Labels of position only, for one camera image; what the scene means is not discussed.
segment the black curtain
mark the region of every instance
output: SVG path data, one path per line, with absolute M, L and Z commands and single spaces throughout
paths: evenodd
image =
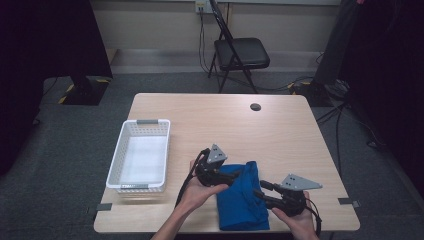
M 424 3 L 365 1 L 340 78 L 424 196 Z
M 5 173 L 31 130 L 45 79 L 112 78 L 112 73 L 89 0 L 2 0 L 0 36 L 0 173 Z

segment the white plastic basket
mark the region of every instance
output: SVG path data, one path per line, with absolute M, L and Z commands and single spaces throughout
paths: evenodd
M 163 192 L 170 126 L 167 119 L 125 121 L 106 187 L 134 197 Z

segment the blue towel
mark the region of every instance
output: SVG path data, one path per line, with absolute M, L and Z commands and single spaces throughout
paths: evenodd
M 253 195 L 253 189 L 260 190 L 256 162 L 250 161 L 246 165 L 223 165 L 220 171 L 223 173 L 241 171 L 241 173 L 230 188 L 217 194 L 219 229 L 269 230 L 265 202 Z

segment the baseboard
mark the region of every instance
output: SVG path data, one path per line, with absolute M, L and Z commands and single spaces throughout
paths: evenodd
M 271 64 L 257 70 L 266 72 L 311 72 L 318 67 L 319 52 L 269 52 Z M 111 62 L 113 74 L 202 72 L 210 67 L 213 52 L 120 49 Z M 200 59 L 206 66 L 201 67 Z

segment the black metal chair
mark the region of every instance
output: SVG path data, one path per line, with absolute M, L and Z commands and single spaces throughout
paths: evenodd
M 215 54 L 212 59 L 208 77 L 211 77 L 212 68 L 216 69 L 215 59 L 218 59 L 219 68 L 225 72 L 222 83 L 219 83 L 219 92 L 222 92 L 230 71 L 243 71 L 250 86 L 258 93 L 251 78 L 251 69 L 263 69 L 269 66 L 269 56 L 262 42 L 257 38 L 233 38 L 227 24 L 222 17 L 215 0 L 209 0 L 216 22 L 221 29 L 219 39 L 214 42 Z

